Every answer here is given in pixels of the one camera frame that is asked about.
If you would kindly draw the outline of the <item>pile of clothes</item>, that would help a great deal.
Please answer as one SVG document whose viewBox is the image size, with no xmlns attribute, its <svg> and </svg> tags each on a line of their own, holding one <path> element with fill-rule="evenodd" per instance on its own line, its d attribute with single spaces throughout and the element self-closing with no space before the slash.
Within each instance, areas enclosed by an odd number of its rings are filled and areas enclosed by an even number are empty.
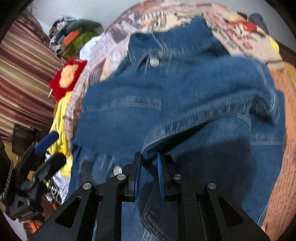
<svg viewBox="0 0 296 241">
<path fill-rule="evenodd" d="M 49 48 L 57 53 L 60 51 L 63 41 L 72 32 L 74 32 L 74 40 L 81 33 L 86 31 L 95 33 L 97 36 L 104 32 L 104 28 L 100 23 L 92 20 L 75 19 L 72 16 L 61 16 L 53 23 L 51 29 L 49 30 Z"/>
</svg>

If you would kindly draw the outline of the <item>yellow garment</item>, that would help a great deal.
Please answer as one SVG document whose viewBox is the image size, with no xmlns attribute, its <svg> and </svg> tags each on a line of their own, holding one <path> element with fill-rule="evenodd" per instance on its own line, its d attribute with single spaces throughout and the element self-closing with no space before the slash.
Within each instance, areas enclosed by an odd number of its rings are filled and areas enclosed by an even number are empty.
<svg viewBox="0 0 296 241">
<path fill-rule="evenodd" d="M 57 132 L 59 134 L 59 138 L 54 144 L 48 147 L 48 152 L 51 156 L 55 153 L 62 153 L 65 155 L 66 164 L 60 169 L 60 172 L 62 176 L 68 178 L 71 177 L 71 168 L 73 161 L 66 137 L 64 117 L 66 116 L 67 106 L 71 95 L 71 91 L 67 92 L 65 96 L 56 103 L 54 120 L 50 132 Z"/>
</svg>

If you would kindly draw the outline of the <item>red plush toy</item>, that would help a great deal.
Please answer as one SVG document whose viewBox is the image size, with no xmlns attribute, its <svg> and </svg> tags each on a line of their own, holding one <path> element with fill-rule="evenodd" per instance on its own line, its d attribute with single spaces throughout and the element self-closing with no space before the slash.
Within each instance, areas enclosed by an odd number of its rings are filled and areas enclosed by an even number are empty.
<svg viewBox="0 0 296 241">
<path fill-rule="evenodd" d="M 49 82 L 51 95 L 55 98 L 56 102 L 64 97 L 67 92 L 74 89 L 86 64 L 87 60 L 73 57 L 68 59 L 56 73 L 54 78 Z"/>
</svg>

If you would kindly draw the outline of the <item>red striped curtain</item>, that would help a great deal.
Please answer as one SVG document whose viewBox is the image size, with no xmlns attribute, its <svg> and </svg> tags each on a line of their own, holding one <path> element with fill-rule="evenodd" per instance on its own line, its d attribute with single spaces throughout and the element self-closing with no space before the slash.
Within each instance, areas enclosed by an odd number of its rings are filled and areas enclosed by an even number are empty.
<svg viewBox="0 0 296 241">
<path fill-rule="evenodd" d="M 61 69 L 40 23 L 24 10 L 1 42 L 1 138 L 11 142 L 15 124 L 52 125 L 55 99 L 49 82 Z"/>
</svg>

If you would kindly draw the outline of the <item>green storage box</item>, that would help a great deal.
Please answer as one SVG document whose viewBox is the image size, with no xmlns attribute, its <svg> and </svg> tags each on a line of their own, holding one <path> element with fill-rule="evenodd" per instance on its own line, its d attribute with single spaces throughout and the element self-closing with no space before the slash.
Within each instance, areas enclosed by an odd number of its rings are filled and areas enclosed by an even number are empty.
<svg viewBox="0 0 296 241">
<path fill-rule="evenodd" d="M 60 57 L 68 60 L 73 57 L 79 57 L 82 47 L 92 38 L 97 36 L 93 31 L 85 30 L 81 32 L 64 51 L 61 52 Z"/>
</svg>

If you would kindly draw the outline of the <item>white cloth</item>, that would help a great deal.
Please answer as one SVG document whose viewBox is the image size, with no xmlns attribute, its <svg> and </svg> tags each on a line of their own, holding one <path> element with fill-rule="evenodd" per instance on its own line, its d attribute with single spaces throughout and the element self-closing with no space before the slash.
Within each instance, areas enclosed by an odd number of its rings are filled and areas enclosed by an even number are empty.
<svg viewBox="0 0 296 241">
<path fill-rule="evenodd" d="M 92 37 L 88 42 L 86 42 L 83 45 L 83 47 L 81 48 L 80 53 L 79 53 L 79 58 L 81 60 L 89 61 L 94 46 L 100 41 L 102 36 L 103 36 L 103 34 L 101 34 L 99 36 Z"/>
</svg>

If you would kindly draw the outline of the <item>orange shoe box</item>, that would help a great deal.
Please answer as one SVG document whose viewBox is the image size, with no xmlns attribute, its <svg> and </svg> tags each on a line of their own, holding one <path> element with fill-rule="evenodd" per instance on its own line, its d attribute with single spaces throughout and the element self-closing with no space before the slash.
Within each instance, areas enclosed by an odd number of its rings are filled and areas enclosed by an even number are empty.
<svg viewBox="0 0 296 241">
<path fill-rule="evenodd" d="M 73 30 L 63 39 L 62 44 L 69 46 L 79 34 L 80 32 L 78 30 Z"/>
</svg>

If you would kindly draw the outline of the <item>grey blue backpack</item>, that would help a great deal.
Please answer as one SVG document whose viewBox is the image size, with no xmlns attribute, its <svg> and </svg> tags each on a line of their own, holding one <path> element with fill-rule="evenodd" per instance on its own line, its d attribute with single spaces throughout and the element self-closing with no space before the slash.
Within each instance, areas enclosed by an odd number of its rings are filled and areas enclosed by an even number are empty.
<svg viewBox="0 0 296 241">
<path fill-rule="evenodd" d="M 260 15 L 259 13 L 252 13 L 251 15 L 249 15 L 248 21 L 258 25 L 262 30 L 264 30 L 265 33 L 269 34 L 266 22 L 262 15 Z"/>
</svg>

